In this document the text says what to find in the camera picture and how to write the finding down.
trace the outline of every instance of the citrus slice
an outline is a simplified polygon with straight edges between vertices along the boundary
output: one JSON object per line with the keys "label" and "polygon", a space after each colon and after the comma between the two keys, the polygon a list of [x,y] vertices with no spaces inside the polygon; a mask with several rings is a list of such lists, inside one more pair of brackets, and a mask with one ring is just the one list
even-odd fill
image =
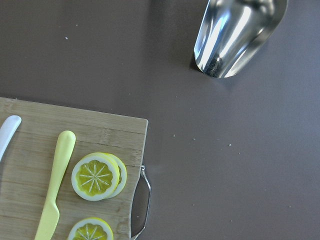
{"label": "citrus slice", "polygon": [[102,152],[94,152],[84,156],[74,166],[71,183],[81,198],[99,201],[115,191],[119,177],[119,167],[115,160]]}
{"label": "citrus slice", "polygon": [[114,192],[109,195],[107,198],[113,198],[115,196],[117,196],[125,187],[126,182],[127,182],[127,169],[125,164],[115,155],[111,154],[111,153],[105,153],[107,156],[113,158],[113,160],[116,162],[116,164],[119,167],[119,172],[120,172],[120,177],[119,177],[119,183],[118,186],[116,187],[116,189],[114,190]]}
{"label": "citrus slice", "polygon": [[67,240],[113,240],[109,224],[98,217],[85,218],[71,229]]}

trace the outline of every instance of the dark tabletop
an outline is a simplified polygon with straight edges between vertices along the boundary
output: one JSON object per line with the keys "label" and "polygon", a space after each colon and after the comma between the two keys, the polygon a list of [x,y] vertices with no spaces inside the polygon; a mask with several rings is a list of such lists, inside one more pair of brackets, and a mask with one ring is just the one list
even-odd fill
{"label": "dark tabletop", "polygon": [[149,120],[141,240],[319,240],[320,1],[225,79],[195,68],[206,5],[1,1],[0,96]]}

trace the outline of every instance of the wooden cutting board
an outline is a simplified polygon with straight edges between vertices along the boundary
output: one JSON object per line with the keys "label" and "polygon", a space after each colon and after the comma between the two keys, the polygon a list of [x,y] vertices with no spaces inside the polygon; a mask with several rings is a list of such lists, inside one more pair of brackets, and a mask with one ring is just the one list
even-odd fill
{"label": "wooden cutting board", "polygon": [[[33,240],[45,203],[59,133],[70,130],[76,143],[58,197],[60,218],[52,240],[65,240],[73,225],[102,218],[115,240],[131,237],[131,207],[140,177],[148,121],[70,107],[0,97],[0,125],[10,115],[22,123],[0,162],[0,239]],[[127,168],[127,183],[114,198],[90,202],[71,185],[76,163],[93,152],[118,156]]]}

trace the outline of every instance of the knife handle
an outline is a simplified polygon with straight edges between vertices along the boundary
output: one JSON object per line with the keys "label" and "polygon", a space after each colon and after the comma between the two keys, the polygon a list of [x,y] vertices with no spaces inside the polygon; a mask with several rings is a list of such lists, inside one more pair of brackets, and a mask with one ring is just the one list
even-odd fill
{"label": "knife handle", "polygon": [[0,128],[0,161],[20,123],[21,117],[17,115],[11,115],[3,122]]}
{"label": "knife handle", "polygon": [[76,136],[72,131],[63,131],[56,142],[51,177],[46,195],[47,200],[56,202],[58,191],[65,175],[71,154],[76,143]]}

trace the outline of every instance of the metal scoop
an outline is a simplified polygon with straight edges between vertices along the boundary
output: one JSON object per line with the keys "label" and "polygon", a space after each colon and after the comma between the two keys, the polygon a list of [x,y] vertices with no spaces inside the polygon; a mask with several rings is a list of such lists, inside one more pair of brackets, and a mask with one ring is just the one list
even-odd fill
{"label": "metal scoop", "polygon": [[285,15],[288,0],[209,0],[194,46],[199,69],[215,78],[237,74]]}

